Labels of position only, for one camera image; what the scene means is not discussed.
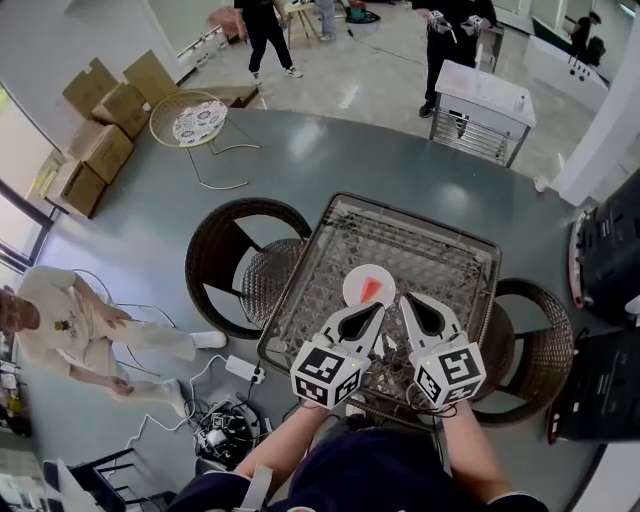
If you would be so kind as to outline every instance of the white strap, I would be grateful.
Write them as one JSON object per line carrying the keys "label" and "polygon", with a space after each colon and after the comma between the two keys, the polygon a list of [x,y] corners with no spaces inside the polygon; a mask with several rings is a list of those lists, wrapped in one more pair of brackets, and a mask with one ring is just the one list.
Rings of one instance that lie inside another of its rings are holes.
{"label": "white strap", "polygon": [[262,509],[267,493],[269,492],[269,486],[271,485],[271,477],[273,471],[264,466],[257,466],[251,479],[251,485],[247,489],[247,494],[244,495],[244,500],[239,508],[235,508],[236,511],[254,511]]}

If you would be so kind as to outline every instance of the round plate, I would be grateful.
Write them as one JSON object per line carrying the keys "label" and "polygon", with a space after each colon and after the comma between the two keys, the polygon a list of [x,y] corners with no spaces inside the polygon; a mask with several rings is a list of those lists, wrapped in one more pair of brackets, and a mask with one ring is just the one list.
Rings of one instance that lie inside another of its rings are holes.
{"label": "round plate", "polygon": [[381,302],[387,309],[396,296],[396,283],[388,270],[378,265],[360,265],[342,283],[342,296],[347,306]]}

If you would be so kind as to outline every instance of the red triangle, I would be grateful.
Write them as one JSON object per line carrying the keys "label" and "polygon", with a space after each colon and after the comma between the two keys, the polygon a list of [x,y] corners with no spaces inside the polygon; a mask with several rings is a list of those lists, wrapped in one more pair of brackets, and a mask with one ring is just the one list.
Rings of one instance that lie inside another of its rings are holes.
{"label": "red triangle", "polygon": [[360,302],[369,302],[381,287],[382,283],[377,279],[373,277],[365,278],[362,292],[360,293]]}

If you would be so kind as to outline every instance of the cardboard box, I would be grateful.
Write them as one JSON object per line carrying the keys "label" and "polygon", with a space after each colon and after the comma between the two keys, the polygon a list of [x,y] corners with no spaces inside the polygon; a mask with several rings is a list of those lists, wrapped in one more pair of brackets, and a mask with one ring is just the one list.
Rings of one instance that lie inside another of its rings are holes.
{"label": "cardboard box", "polygon": [[91,218],[107,185],[84,162],[64,164],[47,191],[47,197],[63,208]]}
{"label": "cardboard box", "polygon": [[93,117],[119,126],[130,139],[134,139],[149,120],[149,114],[142,110],[141,96],[132,92],[130,85],[118,84],[93,108]]}
{"label": "cardboard box", "polygon": [[76,133],[68,154],[85,162],[110,184],[133,151],[133,143],[117,126],[86,121]]}
{"label": "cardboard box", "polygon": [[151,108],[180,90],[151,50],[131,64],[124,71],[124,76],[140,91]]}
{"label": "cardboard box", "polygon": [[67,101],[87,119],[91,117],[93,107],[118,85],[117,80],[99,59],[93,59],[89,66],[89,73],[82,71],[62,92]]}

